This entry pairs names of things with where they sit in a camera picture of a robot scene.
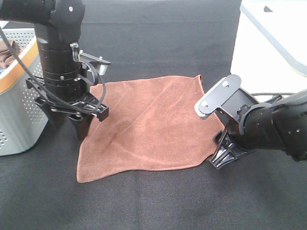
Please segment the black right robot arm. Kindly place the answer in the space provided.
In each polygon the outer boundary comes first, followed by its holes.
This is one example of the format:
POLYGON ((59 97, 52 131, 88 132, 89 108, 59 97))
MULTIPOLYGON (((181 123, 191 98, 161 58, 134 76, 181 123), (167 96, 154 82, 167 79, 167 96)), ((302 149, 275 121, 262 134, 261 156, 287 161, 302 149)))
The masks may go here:
POLYGON ((265 103, 240 92, 228 100, 232 112, 217 108, 225 128, 214 138, 210 163, 220 169, 256 150, 281 150, 295 161, 307 159, 307 91, 265 103))

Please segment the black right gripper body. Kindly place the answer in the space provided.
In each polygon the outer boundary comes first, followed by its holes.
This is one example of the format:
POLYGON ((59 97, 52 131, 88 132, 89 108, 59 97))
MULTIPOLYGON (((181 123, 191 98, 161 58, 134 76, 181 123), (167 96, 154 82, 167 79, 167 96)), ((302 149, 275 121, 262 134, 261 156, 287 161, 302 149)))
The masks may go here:
POLYGON ((222 124, 224 125, 223 131, 219 131, 215 136, 221 135, 222 137, 225 135, 228 135, 234 143, 242 150, 242 157, 250 155, 251 153, 254 153, 253 149, 248 149, 243 146, 241 143, 243 140, 244 135, 246 134, 245 128, 244 128, 244 122, 236 122, 233 120, 230 121, 222 121, 222 124))

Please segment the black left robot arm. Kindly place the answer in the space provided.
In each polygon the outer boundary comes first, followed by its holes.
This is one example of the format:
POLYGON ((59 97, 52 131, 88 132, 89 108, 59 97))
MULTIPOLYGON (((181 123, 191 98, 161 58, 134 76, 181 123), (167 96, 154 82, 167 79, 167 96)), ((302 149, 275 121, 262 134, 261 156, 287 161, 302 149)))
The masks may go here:
POLYGON ((79 38, 85 5, 80 0, 3 0, 0 17, 5 21, 32 23, 43 76, 28 73, 26 85, 38 93, 36 105, 58 126, 69 118, 83 140, 93 117, 103 121, 109 108, 90 87, 104 83, 109 62, 81 54, 79 38))

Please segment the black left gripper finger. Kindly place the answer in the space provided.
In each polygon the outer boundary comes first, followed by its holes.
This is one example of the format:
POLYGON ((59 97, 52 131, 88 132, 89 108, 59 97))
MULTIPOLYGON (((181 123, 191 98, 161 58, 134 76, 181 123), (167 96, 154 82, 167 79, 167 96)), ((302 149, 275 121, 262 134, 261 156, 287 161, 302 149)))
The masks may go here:
POLYGON ((89 126, 93 119, 92 115, 70 115, 69 120, 73 124, 78 140, 83 141, 88 135, 89 126))
POLYGON ((48 122, 54 129, 59 129, 66 119, 66 115, 62 112, 52 111, 52 107, 47 103, 38 104, 39 108, 48 118, 48 122))

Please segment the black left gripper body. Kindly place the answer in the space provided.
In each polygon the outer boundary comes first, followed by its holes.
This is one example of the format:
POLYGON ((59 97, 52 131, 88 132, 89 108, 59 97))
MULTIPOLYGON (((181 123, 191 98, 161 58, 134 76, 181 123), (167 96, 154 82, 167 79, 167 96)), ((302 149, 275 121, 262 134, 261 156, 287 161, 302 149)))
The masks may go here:
POLYGON ((109 115, 109 107, 102 103, 104 96, 97 99, 94 95, 87 92, 76 100, 66 102, 57 96, 50 96, 41 80, 28 78, 26 86, 28 89, 34 89, 38 93, 38 97, 35 99, 36 105, 47 103, 52 107, 52 111, 62 112, 68 116, 92 115, 97 117, 100 122, 109 115))

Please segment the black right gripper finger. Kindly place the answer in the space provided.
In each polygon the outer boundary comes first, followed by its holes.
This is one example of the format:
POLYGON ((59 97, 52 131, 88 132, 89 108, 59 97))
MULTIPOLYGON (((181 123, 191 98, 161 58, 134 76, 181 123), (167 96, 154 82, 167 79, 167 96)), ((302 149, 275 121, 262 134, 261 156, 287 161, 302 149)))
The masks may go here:
POLYGON ((221 169, 225 165, 238 160, 242 156, 242 150, 228 136, 216 136, 214 139, 217 148, 210 159, 210 163, 216 168, 221 169))

